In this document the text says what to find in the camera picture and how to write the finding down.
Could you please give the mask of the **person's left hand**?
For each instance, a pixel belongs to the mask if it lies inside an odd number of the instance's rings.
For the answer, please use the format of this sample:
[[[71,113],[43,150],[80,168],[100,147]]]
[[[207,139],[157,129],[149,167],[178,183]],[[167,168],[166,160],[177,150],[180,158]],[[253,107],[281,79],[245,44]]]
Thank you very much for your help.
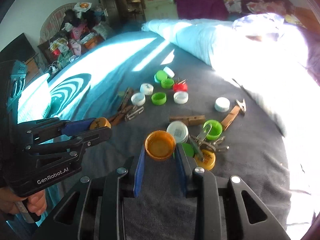
[[[18,214],[20,211],[16,206],[16,202],[27,200],[27,209],[31,213],[38,216],[42,215],[47,209],[46,192],[44,190],[37,192],[27,198],[20,198],[15,195],[8,187],[2,187],[0,192],[1,211],[12,215]]]

